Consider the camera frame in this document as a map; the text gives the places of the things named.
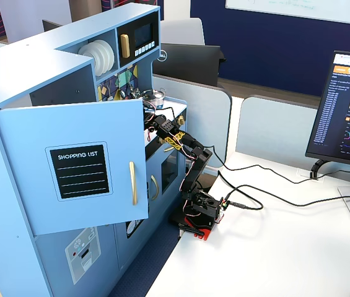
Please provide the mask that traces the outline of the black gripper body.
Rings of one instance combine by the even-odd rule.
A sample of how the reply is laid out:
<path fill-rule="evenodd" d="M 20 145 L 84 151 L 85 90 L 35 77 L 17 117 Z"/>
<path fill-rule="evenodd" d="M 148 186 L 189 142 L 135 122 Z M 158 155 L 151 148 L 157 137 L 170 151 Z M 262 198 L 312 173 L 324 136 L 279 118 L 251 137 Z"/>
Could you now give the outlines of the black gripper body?
<path fill-rule="evenodd" d="M 157 120 L 159 119 L 159 115 L 151 112 L 144 112 L 144 128 L 145 129 L 157 129 L 159 124 Z"/>

